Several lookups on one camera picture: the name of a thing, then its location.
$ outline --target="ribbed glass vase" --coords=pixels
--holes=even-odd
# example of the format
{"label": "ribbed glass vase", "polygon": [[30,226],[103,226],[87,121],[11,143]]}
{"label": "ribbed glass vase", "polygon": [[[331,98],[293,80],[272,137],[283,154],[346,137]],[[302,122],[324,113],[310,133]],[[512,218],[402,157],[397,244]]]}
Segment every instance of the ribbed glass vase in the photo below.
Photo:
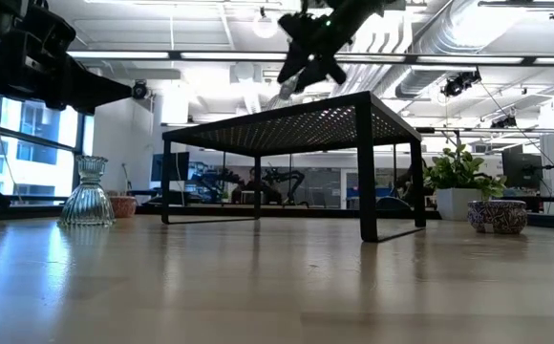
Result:
{"label": "ribbed glass vase", "polygon": [[61,226],[111,226],[114,210],[109,197],[103,191],[100,180],[105,172],[107,159],[78,156],[75,158],[80,185],[65,203],[58,224]]}

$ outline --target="desk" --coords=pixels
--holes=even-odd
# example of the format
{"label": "desk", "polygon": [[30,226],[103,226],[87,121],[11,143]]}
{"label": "desk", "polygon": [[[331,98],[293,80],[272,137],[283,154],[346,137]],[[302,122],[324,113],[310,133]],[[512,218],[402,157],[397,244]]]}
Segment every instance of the desk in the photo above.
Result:
{"label": "desk", "polygon": [[[423,185],[421,135],[371,92],[334,97],[259,114],[220,120],[162,134],[162,195],[168,199],[171,143],[254,158],[256,196],[254,219],[260,219],[262,157],[357,148],[360,192],[360,235],[378,242],[374,198],[374,151],[376,145],[409,143],[413,183]],[[425,227],[422,188],[415,194],[415,226]],[[162,206],[162,221],[169,225],[169,207]]]}

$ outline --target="window frame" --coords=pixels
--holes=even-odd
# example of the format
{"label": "window frame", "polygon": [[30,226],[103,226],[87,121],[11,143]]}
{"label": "window frame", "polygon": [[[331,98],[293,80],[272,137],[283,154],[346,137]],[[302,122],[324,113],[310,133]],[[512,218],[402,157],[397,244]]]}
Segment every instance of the window frame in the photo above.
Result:
{"label": "window frame", "polygon": [[[2,108],[3,108],[3,98],[0,97],[0,123],[1,123],[1,117],[2,117]],[[63,144],[53,140],[40,138],[30,134],[25,134],[20,131],[11,130],[1,126],[0,126],[0,137],[18,139],[28,143],[39,144],[50,148],[72,152],[75,157],[78,155],[82,155],[82,146],[84,143],[83,142],[84,127],[86,124],[85,118],[88,115],[89,114],[77,112],[77,132],[75,134],[75,146]],[[74,163],[74,170],[72,171],[72,173],[74,174],[73,183],[72,183],[72,191],[73,191],[73,189],[75,189],[79,185],[79,175],[77,173],[76,163]],[[19,196],[6,195],[6,196],[10,197],[13,200],[22,199],[23,201],[66,201],[67,200],[67,197],[60,197],[60,196],[28,196],[28,195],[19,195]]]}

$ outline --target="ceiling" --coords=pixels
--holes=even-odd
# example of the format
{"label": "ceiling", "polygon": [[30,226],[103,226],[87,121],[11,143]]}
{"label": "ceiling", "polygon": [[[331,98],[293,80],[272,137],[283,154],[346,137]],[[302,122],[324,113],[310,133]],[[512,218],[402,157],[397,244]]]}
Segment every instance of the ceiling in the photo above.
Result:
{"label": "ceiling", "polygon": [[[260,36],[268,35],[267,32],[274,29],[266,19],[255,23],[259,15],[258,3],[261,1],[264,0],[251,3],[239,1],[239,5],[233,6],[228,5],[230,3],[216,4],[216,1],[207,5],[206,2],[203,4],[203,0],[191,0],[185,2],[186,6],[163,6],[131,5],[130,2],[127,5],[126,0],[49,0],[51,10],[63,16],[77,30],[78,39],[71,50],[286,51],[288,38],[281,30],[276,30],[268,38]],[[390,11],[384,19],[373,23],[373,32],[376,34],[374,39],[384,35],[381,38],[383,45],[377,45],[381,52],[404,52],[411,37],[446,3],[446,0],[426,0],[424,4],[422,0],[409,1],[409,5],[415,7],[414,11]],[[296,11],[299,0],[269,0],[266,8],[269,18],[277,18],[284,12]],[[552,12],[552,9],[524,11],[521,18],[515,20],[504,34],[489,43],[481,53],[554,54],[554,20],[549,20]],[[410,27],[408,41],[406,30],[401,28],[406,25]],[[377,26],[381,27],[380,34],[377,33]],[[365,37],[361,31],[358,32],[355,43],[344,49],[355,52],[359,48],[357,43],[364,41]],[[399,40],[392,42],[392,37],[399,37]],[[267,71],[279,71],[281,67],[275,63],[258,65],[263,75]],[[232,66],[233,63],[217,62],[108,60],[91,65],[101,68],[106,75],[129,80],[139,78],[140,75],[169,79],[174,77],[171,76],[173,71],[178,71],[191,91],[190,114],[193,117],[207,114],[232,116],[245,108],[244,98],[249,88],[242,86],[236,79],[232,82]],[[353,68],[349,70],[348,82],[352,86],[348,92],[353,92],[363,86],[364,74],[356,75],[352,72]],[[451,98],[446,104],[438,92],[439,85],[428,87],[414,101],[396,99],[394,96],[384,97],[384,101],[395,111],[401,112],[413,125],[484,126],[480,122],[481,118],[491,119],[491,114],[499,113],[496,102],[501,107],[515,106],[521,119],[534,119],[540,113],[540,105],[554,97],[554,68],[487,67],[479,71],[484,88],[476,85],[461,96]],[[253,90],[264,107],[277,95],[279,85],[272,77],[262,77],[260,81],[254,84]],[[150,85],[159,89],[161,82],[164,81],[150,81]],[[307,89],[299,98],[334,95],[334,90],[337,90],[335,86],[330,81],[323,82]]]}

